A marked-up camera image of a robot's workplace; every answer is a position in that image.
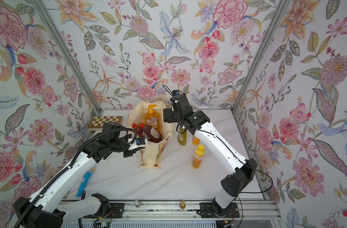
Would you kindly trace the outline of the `large orange pump soap bottle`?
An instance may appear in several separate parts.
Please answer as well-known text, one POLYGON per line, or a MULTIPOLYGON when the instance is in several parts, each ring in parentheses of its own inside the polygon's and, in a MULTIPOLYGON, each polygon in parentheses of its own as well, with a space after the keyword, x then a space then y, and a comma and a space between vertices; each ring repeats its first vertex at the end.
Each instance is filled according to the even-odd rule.
POLYGON ((157 130, 158 132, 161 131, 160 126, 160 115, 158 112, 154 110, 154 108, 157 107, 155 104, 148 105, 148 112, 145 115, 146 124, 150 125, 152 128, 157 130))

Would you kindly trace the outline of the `red Fairy dish soap bottle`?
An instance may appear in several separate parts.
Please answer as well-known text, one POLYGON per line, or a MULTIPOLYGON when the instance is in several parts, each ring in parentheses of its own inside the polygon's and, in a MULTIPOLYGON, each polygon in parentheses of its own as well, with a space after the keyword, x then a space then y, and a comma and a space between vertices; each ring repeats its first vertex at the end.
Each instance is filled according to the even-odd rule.
POLYGON ((137 125, 136 123, 133 123, 132 128, 137 132, 137 134, 140 138, 144 138, 143 129, 139 125, 137 125))

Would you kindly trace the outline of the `orange bottle yellow cap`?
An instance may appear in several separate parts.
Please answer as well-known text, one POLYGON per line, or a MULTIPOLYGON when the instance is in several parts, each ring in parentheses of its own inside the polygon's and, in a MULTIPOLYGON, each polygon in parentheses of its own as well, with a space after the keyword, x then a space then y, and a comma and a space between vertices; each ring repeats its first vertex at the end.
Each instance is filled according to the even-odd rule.
POLYGON ((193 145, 199 145, 200 142, 201 142, 200 139, 197 138, 196 136, 193 136, 193 137, 192 137, 192 144, 193 144, 193 145))
POLYGON ((204 155, 205 155, 205 147, 204 145, 199 145, 195 149, 193 160, 192 160, 192 167, 194 169, 200 168, 204 155))

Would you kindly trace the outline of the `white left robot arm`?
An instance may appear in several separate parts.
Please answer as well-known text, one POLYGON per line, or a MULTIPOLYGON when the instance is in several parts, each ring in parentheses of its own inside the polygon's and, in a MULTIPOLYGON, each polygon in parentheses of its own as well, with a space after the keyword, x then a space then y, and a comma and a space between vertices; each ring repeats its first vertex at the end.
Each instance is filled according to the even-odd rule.
POLYGON ((16 200, 13 205, 17 215, 16 228, 26 225, 33 209, 52 213, 79 178, 111 153, 130 153, 137 138, 136 131, 116 123, 105 123, 104 127, 105 130, 84 142, 67 165, 41 189, 28 198, 16 200))

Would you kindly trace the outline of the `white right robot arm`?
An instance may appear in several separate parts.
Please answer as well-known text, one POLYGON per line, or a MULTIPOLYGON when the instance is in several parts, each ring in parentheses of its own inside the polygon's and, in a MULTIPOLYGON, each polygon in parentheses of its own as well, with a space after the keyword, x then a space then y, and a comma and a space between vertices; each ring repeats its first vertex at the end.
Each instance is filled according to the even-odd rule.
POLYGON ((221 180, 222 189, 213 200, 213 208, 225 211, 233 200, 253 180, 257 162, 237 152, 219 133, 210 118, 201 110, 193 111, 185 93, 174 90, 171 108, 163 110, 165 123, 177 123, 200 139, 224 166, 227 176, 221 180))

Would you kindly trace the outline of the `wooden chess board box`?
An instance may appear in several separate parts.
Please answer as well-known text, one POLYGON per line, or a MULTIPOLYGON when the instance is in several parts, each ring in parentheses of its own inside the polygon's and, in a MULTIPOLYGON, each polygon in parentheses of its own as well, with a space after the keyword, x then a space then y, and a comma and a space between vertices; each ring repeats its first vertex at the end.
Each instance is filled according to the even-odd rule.
POLYGON ((90 121, 87 129, 90 131, 102 131, 103 126, 105 123, 123 123, 123 117, 122 116, 95 116, 90 121))

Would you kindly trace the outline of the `blue tube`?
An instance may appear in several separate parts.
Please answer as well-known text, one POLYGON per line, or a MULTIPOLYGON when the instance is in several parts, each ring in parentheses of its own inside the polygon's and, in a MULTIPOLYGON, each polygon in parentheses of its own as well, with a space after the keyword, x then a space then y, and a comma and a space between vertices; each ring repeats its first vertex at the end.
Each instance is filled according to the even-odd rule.
POLYGON ((83 192, 85 191, 86 185, 87 185, 87 183, 88 183, 88 181, 89 181, 89 179, 90 179, 90 177, 94 171, 95 171, 95 169, 91 168, 90 170, 88 170, 84 174, 83 179, 80 183, 79 189, 78 189, 77 194, 76 194, 77 197, 81 197, 83 195, 83 192))

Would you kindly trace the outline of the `orange bottle yellow cap front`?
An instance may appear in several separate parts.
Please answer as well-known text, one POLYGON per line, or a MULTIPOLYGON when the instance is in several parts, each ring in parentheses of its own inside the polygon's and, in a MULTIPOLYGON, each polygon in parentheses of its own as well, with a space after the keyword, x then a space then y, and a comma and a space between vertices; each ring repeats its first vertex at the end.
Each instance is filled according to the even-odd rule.
POLYGON ((195 149, 193 160, 192 160, 192 167, 194 169, 200 168, 204 155, 205 155, 205 147, 204 145, 199 145, 195 149))

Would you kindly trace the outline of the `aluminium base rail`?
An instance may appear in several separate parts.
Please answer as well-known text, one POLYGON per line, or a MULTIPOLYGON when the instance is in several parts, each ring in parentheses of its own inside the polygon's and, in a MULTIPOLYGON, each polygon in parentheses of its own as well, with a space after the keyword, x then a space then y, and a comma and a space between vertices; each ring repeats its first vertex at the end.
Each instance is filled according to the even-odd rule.
POLYGON ((213 221, 220 227, 244 228, 257 223, 283 228, 280 211, 274 202, 236 199, 222 209, 207 200, 109 200, 90 196, 81 200, 41 199, 35 206, 44 212, 61 213, 63 223, 79 218, 109 218, 113 221, 213 221))

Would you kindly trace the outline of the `aluminium corner post left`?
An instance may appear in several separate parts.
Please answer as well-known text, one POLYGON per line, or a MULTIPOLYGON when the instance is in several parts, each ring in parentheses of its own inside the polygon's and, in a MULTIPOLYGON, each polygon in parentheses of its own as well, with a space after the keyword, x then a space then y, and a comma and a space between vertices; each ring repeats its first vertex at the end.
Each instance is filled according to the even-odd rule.
POLYGON ((48 32, 50 32, 51 37, 56 42, 58 47, 61 50, 61 54, 63 55, 63 58, 65 59, 66 63, 71 67, 74 75, 76 76, 80 86, 82 87, 83 91, 85 92, 87 99, 89 100, 92 108, 100 114, 102 111, 102 108, 100 104, 97 102, 95 96, 93 95, 91 89, 88 86, 88 83, 86 82, 83 73, 81 72, 78 64, 76 63, 74 57, 71 55, 71 52, 69 51, 68 45, 65 43, 59 29, 57 28, 56 24, 54 23, 54 20, 52 19, 51 15, 49 14, 45 4, 43 1, 39 0, 31 0, 32 6, 36 9, 37 13, 39 14, 41 20, 45 24, 48 32))

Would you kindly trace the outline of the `aluminium corner post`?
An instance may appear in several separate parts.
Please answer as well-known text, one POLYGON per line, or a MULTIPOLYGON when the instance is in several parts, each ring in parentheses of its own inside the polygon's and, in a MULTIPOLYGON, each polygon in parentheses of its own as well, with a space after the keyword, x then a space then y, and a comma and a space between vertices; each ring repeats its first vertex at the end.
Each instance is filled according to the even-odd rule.
POLYGON ((39 14, 41 20, 45 24, 48 32, 50 32, 51 37, 56 42, 58 47, 61 50, 61 54, 63 55, 63 58, 65 59, 66 63, 71 67, 74 75, 76 76, 80 86, 82 87, 83 91, 85 92, 87 99, 89 100, 92 108, 100 114, 102 111, 102 108, 100 104, 97 102, 95 96, 93 95, 91 89, 88 86, 88 83, 86 82, 83 73, 81 72, 78 64, 76 63, 74 57, 71 55, 71 52, 69 51, 68 45, 65 43, 59 29, 57 28, 56 24, 54 23, 54 20, 52 19, 51 15, 49 14, 45 4, 43 1, 39 0, 31 0, 32 6, 36 9, 37 13, 39 14))
POLYGON ((271 18, 271 21, 269 23, 269 26, 267 28, 267 34, 264 36, 259 49, 256 53, 256 55, 254 56, 254 60, 252 65, 249 68, 248 74, 245 77, 245 80, 242 84, 242 87, 240 89, 239 95, 234 103, 233 109, 232 109, 232 114, 235 115, 235 112, 237 110, 240 109, 240 104, 241 101, 243 100, 247 88, 251 82, 251 80, 253 79, 258 67, 260 66, 262 59, 264 57, 264 55, 266 54, 266 51, 269 47, 269 44, 276 32, 276 29, 278 28, 278 25, 280 24, 280 20, 282 19, 282 17, 284 16, 286 9, 289 5, 289 1, 286 0, 281 0, 279 1, 278 6, 275 8, 274 10, 274 14, 273 17, 271 18))

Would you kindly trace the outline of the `aluminium corner post right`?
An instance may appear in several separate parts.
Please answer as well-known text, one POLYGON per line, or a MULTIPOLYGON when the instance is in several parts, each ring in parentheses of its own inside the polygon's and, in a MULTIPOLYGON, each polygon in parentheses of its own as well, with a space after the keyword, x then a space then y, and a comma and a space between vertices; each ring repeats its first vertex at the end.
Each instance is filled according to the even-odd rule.
POLYGON ((278 28, 278 25, 280 24, 280 20, 282 19, 282 17, 284 16, 286 9, 289 5, 289 1, 286 0, 281 0, 279 1, 278 6, 275 8, 274 10, 274 14, 273 17, 271 18, 271 21, 269 23, 269 26, 267 28, 267 34, 264 36, 259 49, 256 53, 256 55, 254 56, 254 60, 252 65, 249 68, 248 74, 245 77, 245 80, 242 84, 242 87, 240 89, 239 95, 234 103, 233 109, 232 109, 232 114, 235 115, 235 112, 237 110, 240 109, 240 104, 241 101, 243 100, 247 88, 251 82, 251 80, 253 79, 258 67, 260 66, 262 59, 264 57, 264 55, 266 54, 266 51, 269 47, 269 44, 276 32, 276 29, 278 28))

